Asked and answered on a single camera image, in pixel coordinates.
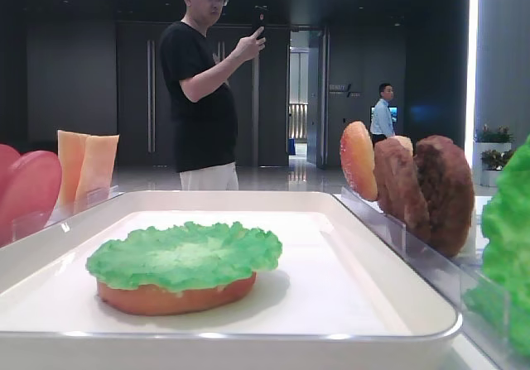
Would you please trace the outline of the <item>green lettuce leaf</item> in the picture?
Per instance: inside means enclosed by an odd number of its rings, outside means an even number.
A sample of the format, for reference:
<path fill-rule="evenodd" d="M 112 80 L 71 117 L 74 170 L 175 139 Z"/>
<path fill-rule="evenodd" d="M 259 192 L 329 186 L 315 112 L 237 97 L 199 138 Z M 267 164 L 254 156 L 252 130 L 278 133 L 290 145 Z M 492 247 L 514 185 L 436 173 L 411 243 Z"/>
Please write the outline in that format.
<path fill-rule="evenodd" d="M 278 267 L 279 237 L 240 222 L 136 229 L 103 243 L 86 270 L 113 289 L 155 285 L 171 292 L 210 289 Z"/>
<path fill-rule="evenodd" d="M 514 350 L 529 356 L 529 142 L 511 156 L 497 179 L 498 191 L 483 207 L 481 231 L 486 277 L 464 301 L 498 331 Z"/>

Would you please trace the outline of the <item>upright bread slice right rack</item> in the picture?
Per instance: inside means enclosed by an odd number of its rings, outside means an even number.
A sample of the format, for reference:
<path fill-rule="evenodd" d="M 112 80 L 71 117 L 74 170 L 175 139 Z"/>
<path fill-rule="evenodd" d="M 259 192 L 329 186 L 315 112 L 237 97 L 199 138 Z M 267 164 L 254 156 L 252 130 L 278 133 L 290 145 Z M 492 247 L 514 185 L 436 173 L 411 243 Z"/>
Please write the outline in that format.
<path fill-rule="evenodd" d="M 340 162 L 349 187 L 363 199 L 375 201 L 374 151 L 369 132 L 361 121 L 350 123 L 340 139 Z"/>

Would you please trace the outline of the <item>brown meat patty inner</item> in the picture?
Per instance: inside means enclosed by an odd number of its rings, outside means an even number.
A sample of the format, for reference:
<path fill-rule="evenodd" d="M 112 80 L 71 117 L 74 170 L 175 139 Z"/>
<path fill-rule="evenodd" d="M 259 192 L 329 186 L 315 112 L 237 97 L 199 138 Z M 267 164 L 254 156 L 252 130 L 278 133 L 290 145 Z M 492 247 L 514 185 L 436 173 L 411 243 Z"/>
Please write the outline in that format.
<path fill-rule="evenodd" d="M 427 227 L 429 214 L 410 147 L 387 138 L 375 144 L 374 160 L 380 209 L 410 229 Z"/>

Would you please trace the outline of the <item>brown meat patty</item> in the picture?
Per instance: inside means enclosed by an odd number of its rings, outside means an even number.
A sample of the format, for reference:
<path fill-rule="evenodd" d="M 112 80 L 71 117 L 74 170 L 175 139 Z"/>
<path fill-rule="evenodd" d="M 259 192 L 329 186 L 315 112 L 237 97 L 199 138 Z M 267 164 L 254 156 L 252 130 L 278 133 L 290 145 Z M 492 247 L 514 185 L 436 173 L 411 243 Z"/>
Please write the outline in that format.
<path fill-rule="evenodd" d="M 450 138 L 433 135 L 417 142 L 414 161 L 429 213 L 429 244 L 454 257 L 465 245 L 475 206 L 465 153 Z"/>
<path fill-rule="evenodd" d="M 429 214 L 410 147 L 387 138 L 375 144 L 374 160 L 380 209 L 410 229 L 427 227 Z"/>

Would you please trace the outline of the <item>orange cheese slice inner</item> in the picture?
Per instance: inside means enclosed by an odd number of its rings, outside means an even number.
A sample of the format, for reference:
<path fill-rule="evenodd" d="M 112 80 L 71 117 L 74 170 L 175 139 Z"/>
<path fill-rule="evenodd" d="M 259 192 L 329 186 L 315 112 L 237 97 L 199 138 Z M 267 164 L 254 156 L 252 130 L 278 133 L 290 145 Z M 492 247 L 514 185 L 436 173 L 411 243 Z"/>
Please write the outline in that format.
<path fill-rule="evenodd" d="M 110 191 L 119 135 L 88 136 L 75 200 L 80 202 L 88 193 Z"/>

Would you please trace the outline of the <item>orange cheese slice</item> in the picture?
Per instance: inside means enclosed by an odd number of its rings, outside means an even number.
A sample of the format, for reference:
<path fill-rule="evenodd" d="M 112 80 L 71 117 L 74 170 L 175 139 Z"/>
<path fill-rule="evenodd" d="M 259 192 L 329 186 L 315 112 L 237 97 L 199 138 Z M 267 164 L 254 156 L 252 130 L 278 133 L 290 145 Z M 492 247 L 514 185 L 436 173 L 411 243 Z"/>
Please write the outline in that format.
<path fill-rule="evenodd" d="M 88 137 L 84 133 L 57 131 L 58 158 L 62 169 L 59 206 L 66 206 L 75 200 Z"/>
<path fill-rule="evenodd" d="M 75 200 L 80 202 L 88 193 L 110 191 L 119 135 L 88 136 Z"/>

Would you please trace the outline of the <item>bread slice on tray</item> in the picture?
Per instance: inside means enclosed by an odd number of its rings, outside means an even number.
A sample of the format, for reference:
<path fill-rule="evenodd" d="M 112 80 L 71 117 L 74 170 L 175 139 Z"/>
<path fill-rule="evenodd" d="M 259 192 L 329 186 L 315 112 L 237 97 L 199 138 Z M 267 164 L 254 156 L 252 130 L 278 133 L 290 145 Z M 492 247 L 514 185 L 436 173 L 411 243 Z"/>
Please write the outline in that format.
<path fill-rule="evenodd" d="M 173 292 L 154 284 L 134 290 L 115 289 L 97 282 L 99 298 L 114 309 L 130 315 L 183 315 L 211 310 L 242 300 L 253 288 L 257 273 L 213 288 Z"/>

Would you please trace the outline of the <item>brown meat patty outer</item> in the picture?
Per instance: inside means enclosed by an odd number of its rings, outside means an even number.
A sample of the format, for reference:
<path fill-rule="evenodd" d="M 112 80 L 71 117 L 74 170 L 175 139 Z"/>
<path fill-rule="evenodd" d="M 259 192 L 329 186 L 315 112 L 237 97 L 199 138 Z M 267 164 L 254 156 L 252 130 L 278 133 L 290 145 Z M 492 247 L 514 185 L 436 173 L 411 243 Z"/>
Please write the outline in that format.
<path fill-rule="evenodd" d="M 417 142 L 414 161 L 429 213 L 429 244 L 454 257 L 465 245 L 475 206 L 465 153 L 450 138 L 433 135 Z"/>

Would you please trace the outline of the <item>orange cheese slice outer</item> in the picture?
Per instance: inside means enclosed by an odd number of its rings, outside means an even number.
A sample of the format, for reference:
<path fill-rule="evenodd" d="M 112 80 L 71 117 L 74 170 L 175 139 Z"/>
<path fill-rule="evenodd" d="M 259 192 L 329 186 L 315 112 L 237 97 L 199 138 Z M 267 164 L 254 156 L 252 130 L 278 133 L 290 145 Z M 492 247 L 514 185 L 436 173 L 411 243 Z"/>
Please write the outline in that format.
<path fill-rule="evenodd" d="M 84 133 L 57 131 L 58 158 L 62 169 L 59 206 L 66 206 L 75 200 L 88 137 Z"/>

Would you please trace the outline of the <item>red tomato slice inner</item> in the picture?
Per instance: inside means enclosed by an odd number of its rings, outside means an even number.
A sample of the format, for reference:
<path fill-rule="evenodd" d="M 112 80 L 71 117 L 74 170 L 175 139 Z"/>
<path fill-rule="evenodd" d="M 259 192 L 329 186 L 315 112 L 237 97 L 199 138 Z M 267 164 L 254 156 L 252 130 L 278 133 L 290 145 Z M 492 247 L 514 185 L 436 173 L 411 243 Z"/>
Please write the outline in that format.
<path fill-rule="evenodd" d="M 22 155 L 12 182 L 1 198 L 1 224 L 34 211 L 53 210 L 60 192 L 62 169 L 51 151 Z"/>

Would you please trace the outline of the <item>red tomato slice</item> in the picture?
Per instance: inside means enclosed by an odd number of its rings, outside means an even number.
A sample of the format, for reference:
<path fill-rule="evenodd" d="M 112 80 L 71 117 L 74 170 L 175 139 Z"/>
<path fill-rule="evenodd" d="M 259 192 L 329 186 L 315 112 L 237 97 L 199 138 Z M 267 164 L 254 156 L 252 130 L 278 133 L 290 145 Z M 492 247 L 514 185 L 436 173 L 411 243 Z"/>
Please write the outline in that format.
<path fill-rule="evenodd" d="M 22 155 L 12 182 L 1 198 L 1 224 L 34 211 L 53 210 L 60 192 L 62 169 L 51 151 Z"/>
<path fill-rule="evenodd" d="M 1 198 L 7 192 L 7 187 L 12 182 L 15 176 L 17 166 L 21 160 L 22 155 L 13 147 L 7 144 L 1 144 Z"/>

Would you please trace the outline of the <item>red tomato slice outer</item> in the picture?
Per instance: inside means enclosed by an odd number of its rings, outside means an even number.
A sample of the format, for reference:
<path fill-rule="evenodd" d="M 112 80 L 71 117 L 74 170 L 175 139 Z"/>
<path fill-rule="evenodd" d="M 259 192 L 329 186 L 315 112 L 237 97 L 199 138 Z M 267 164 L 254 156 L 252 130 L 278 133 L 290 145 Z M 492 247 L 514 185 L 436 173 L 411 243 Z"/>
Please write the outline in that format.
<path fill-rule="evenodd" d="M 13 147 L 7 144 L 1 144 L 1 198 L 7 192 L 7 187 L 12 182 L 15 176 L 17 166 L 21 160 L 22 155 Z"/>

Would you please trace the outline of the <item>green lettuce leaf on rack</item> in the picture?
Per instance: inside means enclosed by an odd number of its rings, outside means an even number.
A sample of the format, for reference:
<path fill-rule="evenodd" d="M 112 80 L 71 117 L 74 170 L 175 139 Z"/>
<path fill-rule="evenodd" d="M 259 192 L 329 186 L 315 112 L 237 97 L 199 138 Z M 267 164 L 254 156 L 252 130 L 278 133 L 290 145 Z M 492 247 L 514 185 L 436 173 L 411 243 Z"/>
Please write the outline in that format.
<path fill-rule="evenodd" d="M 514 350 L 529 356 L 529 142 L 511 156 L 497 179 L 498 191 L 483 207 L 481 231 L 486 277 L 464 301 L 498 331 Z"/>

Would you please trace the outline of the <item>man in black t-shirt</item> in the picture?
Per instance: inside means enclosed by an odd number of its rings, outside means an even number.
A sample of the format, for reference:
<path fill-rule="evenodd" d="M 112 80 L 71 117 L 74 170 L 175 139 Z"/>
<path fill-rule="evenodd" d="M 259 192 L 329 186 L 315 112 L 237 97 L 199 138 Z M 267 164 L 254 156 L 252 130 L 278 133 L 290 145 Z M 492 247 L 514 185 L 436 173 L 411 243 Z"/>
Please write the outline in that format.
<path fill-rule="evenodd" d="M 184 0 L 185 14 L 167 27 L 159 47 L 175 126 L 175 166 L 183 190 L 237 190 L 238 119 L 229 77 L 265 46 L 263 30 L 241 38 L 221 61 L 208 30 L 228 0 Z"/>

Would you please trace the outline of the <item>man in blue shirt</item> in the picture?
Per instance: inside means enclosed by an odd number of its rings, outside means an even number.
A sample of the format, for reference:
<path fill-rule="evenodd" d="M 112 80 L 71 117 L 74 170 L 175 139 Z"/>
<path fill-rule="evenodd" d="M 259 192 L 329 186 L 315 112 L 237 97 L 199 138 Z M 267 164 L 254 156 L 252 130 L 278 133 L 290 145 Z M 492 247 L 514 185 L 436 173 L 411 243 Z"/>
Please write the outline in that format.
<path fill-rule="evenodd" d="M 390 83 L 379 85 L 379 100 L 373 107 L 370 124 L 372 143 L 383 141 L 395 135 L 389 103 L 393 100 L 393 87 Z"/>

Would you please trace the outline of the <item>white rectangular tray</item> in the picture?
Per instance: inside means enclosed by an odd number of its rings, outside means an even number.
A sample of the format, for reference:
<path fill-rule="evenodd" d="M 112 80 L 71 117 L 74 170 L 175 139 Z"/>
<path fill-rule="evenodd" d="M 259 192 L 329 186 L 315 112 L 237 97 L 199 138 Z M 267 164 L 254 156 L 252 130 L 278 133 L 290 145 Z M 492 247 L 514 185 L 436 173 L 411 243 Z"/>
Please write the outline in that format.
<path fill-rule="evenodd" d="M 240 222 L 282 241 L 232 305 L 141 317 L 101 303 L 87 257 L 137 228 Z M 461 313 L 335 197 L 138 191 L 1 251 L 4 369 L 437 369 Z"/>

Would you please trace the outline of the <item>black smartphone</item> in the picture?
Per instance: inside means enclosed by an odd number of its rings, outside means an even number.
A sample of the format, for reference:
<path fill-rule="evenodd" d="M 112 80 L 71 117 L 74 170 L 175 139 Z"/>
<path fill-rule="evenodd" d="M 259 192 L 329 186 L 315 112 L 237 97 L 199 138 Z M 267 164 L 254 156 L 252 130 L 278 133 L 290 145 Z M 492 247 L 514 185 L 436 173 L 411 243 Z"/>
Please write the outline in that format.
<path fill-rule="evenodd" d="M 265 28 L 268 20 L 268 8 L 266 6 L 255 6 L 253 9 L 252 33 L 260 27 Z"/>

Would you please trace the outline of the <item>clear acrylic rack left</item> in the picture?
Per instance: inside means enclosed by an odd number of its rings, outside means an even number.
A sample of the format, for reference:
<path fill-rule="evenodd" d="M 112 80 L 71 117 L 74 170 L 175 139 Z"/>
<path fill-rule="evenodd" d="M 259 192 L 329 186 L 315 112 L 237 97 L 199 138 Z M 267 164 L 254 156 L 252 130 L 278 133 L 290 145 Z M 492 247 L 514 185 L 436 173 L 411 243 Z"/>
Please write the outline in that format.
<path fill-rule="evenodd" d="M 19 216 L 7 223 L 1 224 L 1 247 L 25 238 L 33 233 L 41 231 L 54 223 L 59 223 L 67 218 L 76 215 L 86 209 L 112 199 L 121 192 L 118 187 L 112 186 L 109 190 L 96 189 L 83 195 L 75 202 L 64 205 L 57 205 L 53 210 L 34 211 L 23 216 Z"/>

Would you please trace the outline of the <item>clear acrylic rack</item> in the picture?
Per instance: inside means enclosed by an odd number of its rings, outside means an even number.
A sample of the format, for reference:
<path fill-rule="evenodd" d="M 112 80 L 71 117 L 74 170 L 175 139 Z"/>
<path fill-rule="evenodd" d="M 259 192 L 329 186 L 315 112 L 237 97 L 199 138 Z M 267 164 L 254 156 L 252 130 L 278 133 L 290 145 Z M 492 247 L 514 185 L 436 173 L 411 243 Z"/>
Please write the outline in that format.
<path fill-rule="evenodd" d="M 529 314 L 482 273 L 479 252 L 446 258 L 349 189 L 344 187 L 336 197 L 463 315 L 460 336 L 443 369 L 529 368 L 529 356 L 516 344 L 514 333 L 518 324 L 529 325 Z"/>
<path fill-rule="evenodd" d="M 57 205 L 53 210 L 34 211 L 23 216 L 19 216 L 7 223 L 1 224 L 1 247 L 25 238 L 33 233 L 41 231 L 54 223 L 59 223 L 67 218 L 76 215 L 86 209 L 112 199 L 121 192 L 118 187 L 112 186 L 109 190 L 96 189 L 83 195 L 75 202 L 64 205 Z"/>

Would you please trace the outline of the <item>clear acrylic rack right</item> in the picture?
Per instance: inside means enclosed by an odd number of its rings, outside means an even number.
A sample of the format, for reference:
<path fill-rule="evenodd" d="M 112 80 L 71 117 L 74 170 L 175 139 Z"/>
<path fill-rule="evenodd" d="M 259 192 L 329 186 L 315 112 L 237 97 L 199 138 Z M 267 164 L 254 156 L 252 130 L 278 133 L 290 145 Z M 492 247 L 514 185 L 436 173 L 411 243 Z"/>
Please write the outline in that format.
<path fill-rule="evenodd" d="M 446 258 L 349 189 L 344 187 L 336 197 L 463 315 L 460 336 L 443 369 L 529 368 L 529 356 L 516 344 L 514 333 L 518 324 L 529 325 L 529 314 L 482 273 L 479 252 Z"/>

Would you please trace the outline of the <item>wall display screen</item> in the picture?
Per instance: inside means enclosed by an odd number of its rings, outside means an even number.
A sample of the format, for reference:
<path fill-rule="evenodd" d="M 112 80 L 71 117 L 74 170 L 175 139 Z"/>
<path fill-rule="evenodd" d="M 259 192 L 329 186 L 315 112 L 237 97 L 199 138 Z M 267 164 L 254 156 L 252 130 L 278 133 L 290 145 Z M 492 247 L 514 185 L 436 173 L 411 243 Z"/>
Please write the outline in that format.
<path fill-rule="evenodd" d="M 392 117 L 393 123 L 395 123 L 397 121 L 397 117 L 398 117 L 398 109 L 396 107 L 389 107 L 388 109 L 389 109 L 389 111 L 391 113 L 391 117 Z"/>

